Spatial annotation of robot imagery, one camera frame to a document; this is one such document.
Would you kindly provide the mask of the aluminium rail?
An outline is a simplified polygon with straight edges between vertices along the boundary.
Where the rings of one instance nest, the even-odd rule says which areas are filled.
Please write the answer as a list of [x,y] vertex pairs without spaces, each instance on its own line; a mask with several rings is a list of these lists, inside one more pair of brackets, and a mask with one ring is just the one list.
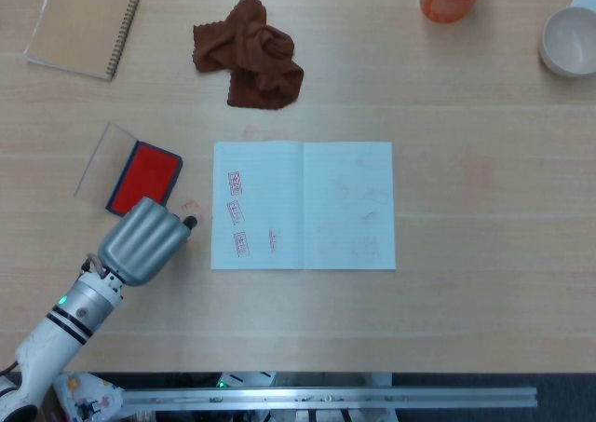
[[123,393],[122,411],[535,408],[535,388],[202,388]]

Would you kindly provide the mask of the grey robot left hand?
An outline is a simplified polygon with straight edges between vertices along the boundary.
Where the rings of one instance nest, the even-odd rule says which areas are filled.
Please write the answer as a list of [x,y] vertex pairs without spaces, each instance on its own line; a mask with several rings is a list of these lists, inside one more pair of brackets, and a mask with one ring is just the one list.
[[149,197],[141,199],[108,233],[98,255],[103,266],[128,286],[152,280],[197,226]]

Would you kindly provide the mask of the brown crumpled cloth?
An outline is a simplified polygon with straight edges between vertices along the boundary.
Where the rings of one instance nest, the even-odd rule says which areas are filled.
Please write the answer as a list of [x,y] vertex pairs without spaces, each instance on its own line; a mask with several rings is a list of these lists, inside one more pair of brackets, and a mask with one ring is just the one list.
[[239,0],[224,20],[193,28],[193,63],[200,73],[227,70],[227,104],[278,110],[295,102],[304,70],[292,38],[267,23],[260,0]]

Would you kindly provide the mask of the open lined white notebook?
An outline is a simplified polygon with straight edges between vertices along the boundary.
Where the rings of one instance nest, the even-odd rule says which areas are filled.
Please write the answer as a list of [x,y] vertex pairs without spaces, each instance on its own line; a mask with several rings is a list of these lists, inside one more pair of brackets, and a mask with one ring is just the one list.
[[214,270],[393,270],[389,142],[214,146]]

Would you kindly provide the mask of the white ceramic bowl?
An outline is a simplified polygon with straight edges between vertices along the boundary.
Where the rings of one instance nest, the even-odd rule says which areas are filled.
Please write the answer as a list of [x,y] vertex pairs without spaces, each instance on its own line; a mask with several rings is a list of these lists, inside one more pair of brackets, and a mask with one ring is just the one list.
[[596,75],[596,12],[566,7],[554,13],[543,28],[539,54],[557,75]]

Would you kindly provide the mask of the red ink stamp pad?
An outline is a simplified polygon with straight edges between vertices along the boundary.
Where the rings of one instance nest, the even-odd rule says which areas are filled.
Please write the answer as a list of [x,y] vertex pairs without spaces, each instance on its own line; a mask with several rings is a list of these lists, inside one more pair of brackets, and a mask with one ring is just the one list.
[[183,167],[183,159],[137,139],[114,123],[104,128],[74,196],[117,216],[142,198],[166,205]]

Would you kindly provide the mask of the kraft spiral notebook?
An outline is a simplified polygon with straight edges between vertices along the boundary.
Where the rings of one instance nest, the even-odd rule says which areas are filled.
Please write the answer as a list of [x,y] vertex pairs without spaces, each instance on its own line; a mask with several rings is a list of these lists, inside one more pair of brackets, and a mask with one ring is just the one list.
[[30,62],[110,81],[140,0],[44,0],[24,55]]

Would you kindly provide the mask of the white sticker-covered robot base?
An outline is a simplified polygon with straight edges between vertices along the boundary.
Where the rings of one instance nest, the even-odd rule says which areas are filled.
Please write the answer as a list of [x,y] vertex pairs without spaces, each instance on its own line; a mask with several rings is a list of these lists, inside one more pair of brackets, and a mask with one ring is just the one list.
[[89,373],[60,374],[52,384],[67,422],[111,422],[124,390]]

